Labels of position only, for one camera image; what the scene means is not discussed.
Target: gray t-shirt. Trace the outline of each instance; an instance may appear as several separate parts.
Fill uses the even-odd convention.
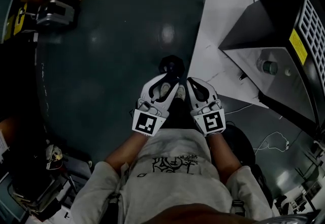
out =
[[[192,203],[232,212],[234,199],[244,202],[248,218],[273,216],[248,166],[235,172],[226,186],[220,182],[206,140],[196,130],[160,130],[121,178],[109,164],[98,163],[72,206],[74,222],[99,223],[107,197],[116,191],[121,194],[119,223],[143,223],[172,206]]]

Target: reflective floor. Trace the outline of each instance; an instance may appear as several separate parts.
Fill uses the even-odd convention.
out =
[[[143,84],[158,74],[160,60],[174,54],[188,70],[203,2],[83,0],[76,29],[40,34],[37,78],[48,131],[94,162],[103,160],[131,133],[129,111]],[[246,105],[223,97],[221,101],[226,112]],[[300,130],[278,117],[252,106],[227,120],[243,130],[253,147],[274,131],[293,142]],[[285,153],[257,153],[273,195],[301,183],[294,167],[304,164],[299,146],[309,142],[302,133]],[[280,147],[283,139],[273,136],[269,143]]]

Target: ventilation grille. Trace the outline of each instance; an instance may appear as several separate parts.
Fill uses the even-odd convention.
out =
[[[325,30],[309,0],[305,0],[299,29],[317,64],[319,77],[325,95]]]

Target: black machine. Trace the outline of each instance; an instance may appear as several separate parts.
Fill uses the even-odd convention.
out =
[[[259,89],[259,100],[313,138],[325,120],[322,0],[259,0],[219,46]]]

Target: white table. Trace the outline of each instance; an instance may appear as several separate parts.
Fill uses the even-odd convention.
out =
[[[258,101],[258,89],[218,49],[239,17],[253,0],[205,0],[202,20],[188,77],[209,82],[218,94],[266,107]]]

